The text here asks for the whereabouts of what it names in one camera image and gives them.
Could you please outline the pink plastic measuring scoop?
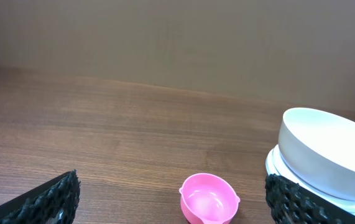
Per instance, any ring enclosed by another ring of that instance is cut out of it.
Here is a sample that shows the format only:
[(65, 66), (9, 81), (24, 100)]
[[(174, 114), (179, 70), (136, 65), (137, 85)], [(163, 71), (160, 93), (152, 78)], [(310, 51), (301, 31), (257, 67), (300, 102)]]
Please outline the pink plastic measuring scoop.
[(209, 173), (189, 176), (179, 193), (182, 213), (191, 224), (228, 224), (241, 202), (229, 183)]

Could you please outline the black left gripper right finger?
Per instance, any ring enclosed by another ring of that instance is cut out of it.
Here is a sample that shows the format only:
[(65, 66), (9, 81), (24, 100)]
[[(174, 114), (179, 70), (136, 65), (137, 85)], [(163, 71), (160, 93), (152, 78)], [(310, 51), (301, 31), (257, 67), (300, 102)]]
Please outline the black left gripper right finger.
[(265, 178), (265, 192), (276, 223), (355, 224), (355, 215), (281, 175)]

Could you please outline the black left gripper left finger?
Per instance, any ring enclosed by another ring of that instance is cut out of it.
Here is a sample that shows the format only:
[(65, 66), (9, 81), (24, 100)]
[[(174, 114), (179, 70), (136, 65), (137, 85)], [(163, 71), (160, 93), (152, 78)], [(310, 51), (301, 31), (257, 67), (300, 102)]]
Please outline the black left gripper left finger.
[(68, 171), (0, 205), (0, 224), (72, 224), (79, 201), (76, 170)]

